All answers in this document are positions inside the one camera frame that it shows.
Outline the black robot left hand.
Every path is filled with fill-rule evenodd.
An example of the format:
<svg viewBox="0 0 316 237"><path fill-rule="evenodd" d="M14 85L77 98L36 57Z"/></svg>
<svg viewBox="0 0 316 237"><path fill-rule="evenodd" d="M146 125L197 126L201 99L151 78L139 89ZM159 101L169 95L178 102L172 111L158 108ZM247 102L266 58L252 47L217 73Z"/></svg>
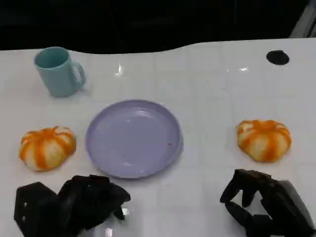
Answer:
<svg viewBox="0 0 316 237"><path fill-rule="evenodd" d="M122 205L131 200L124 188L98 175L74 176L64 183L57 196L63 237L77 237L82 231L104 223L111 215L124 220Z"/></svg>

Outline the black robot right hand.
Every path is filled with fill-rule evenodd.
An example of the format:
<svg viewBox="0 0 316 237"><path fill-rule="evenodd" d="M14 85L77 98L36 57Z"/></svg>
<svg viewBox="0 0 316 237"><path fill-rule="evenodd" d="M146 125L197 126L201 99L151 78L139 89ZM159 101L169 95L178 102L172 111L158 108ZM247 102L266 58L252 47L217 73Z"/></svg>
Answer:
<svg viewBox="0 0 316 237"><path fill-rule="evenodd" d="M267 214L251 214L246 210L255 194ZM287 180L255 170L236 169L224 189L220 202L230 215L245 228L248 237L314 237L316 228L305 204Z"/></svg>

